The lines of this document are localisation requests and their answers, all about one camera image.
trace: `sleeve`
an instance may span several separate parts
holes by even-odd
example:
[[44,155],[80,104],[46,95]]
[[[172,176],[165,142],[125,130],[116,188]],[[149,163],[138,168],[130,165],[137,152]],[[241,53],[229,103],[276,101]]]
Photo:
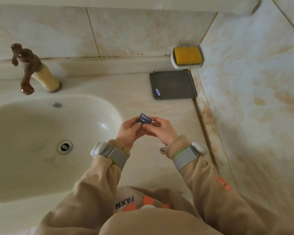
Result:
[[[185,135],[175,138],[165,154],[173,159],[182,148],[191,145]],[[180,170],[192,191],[195,208],[205,223],[223,234],[294,234],[294,224],[240,195],[207,163],[198,157]]]
[[[129,149],[112,139],[129,158]],[[40,222],[35,235],[98,234],[113,215],[121,169],[110,158],[97,155],[90,169],[75,183],[73,191]]]

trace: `sink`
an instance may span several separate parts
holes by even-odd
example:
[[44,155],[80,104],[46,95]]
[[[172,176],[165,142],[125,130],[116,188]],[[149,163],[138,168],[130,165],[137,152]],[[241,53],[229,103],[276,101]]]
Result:
[[[70,191],[89,169],[93,146],[115,138],[121,123],[109,102],[88,95],[0,106],[0,202]],[[73,148],[60,154],[65,140]]]

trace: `person's right hand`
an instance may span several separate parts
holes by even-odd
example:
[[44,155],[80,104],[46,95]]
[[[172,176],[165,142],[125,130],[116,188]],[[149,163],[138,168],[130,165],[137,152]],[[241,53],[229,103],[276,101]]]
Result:
[[155,117],[154,121],[151,124],[143,124],[143,129],[149,131],[147,135],[159,138],[165,146],[168,146],[177,137],[175,129],[168,120]]

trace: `person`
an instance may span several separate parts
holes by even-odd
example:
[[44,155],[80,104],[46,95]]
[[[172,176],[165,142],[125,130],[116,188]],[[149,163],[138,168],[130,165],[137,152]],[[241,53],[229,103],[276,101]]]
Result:
[[[152,124],[141,126],[137,118],[124,122],[107,145],[127,158],[134,142],[144,135],[159,138],[170,159],[190,147],[187,137],[178,136],[168,120],[156,117]],[[202,156],[180,174],[194,205],[170,189],[117,187],[121,168],[109,157],[95,155],[90,169],[42,219],[35,235],[294,234],[292,222],[239,194]]]

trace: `wrist strap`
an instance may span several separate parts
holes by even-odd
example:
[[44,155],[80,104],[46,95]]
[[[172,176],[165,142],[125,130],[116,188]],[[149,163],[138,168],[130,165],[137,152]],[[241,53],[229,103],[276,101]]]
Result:
[[127,157],[124,152],[122,152],[118,147],[114,146],[106,146],[105,150],[101,153],[101,155],[106,156],[106,158],[110,158],[116,165],[123,170]]
[[199,152],[197,152],[193,146],[188,146],[173,158],[173,163],[176,169],[180,171],[184,166],[194,161],[199,155]]

